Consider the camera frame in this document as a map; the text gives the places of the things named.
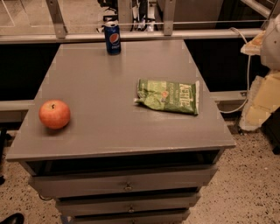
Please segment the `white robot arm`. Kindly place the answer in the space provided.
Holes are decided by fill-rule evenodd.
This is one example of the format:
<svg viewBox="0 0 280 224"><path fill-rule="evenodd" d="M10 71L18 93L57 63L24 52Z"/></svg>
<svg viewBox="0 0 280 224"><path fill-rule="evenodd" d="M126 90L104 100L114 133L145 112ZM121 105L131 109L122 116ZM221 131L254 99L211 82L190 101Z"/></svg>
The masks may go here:
<svg viewBox="0 0 280 224"><path fill-rule="evenodd" d="M256 76L248 91L239 126L253 131L280 108L280 15L272 18L265 31L260 32L241 48L248 56L259 55L269 69L264 78Z"/></svg>

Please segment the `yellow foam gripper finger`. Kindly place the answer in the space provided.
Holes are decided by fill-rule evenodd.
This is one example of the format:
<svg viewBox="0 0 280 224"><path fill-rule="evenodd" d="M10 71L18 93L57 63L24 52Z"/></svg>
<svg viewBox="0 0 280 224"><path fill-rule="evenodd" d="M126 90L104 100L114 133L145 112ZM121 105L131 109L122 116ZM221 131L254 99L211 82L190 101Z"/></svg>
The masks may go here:
<svg viewBox="0 0 280 224"><path fill-rule="evenodd" d="M241 48L241 53L244 53L249 56L261 55L261 46L263 44L264 34L265 34L265 31L261 31L252 40L250 40L248 43L246 43Z"/></svg>
<svg viewBox="0 0 280 224"><path fill-rule="evenodd" d="M239 126L253 131L280 107L280 72L271 70L265 77L256 76L248 94L248 102L241 113Z"/></svg>

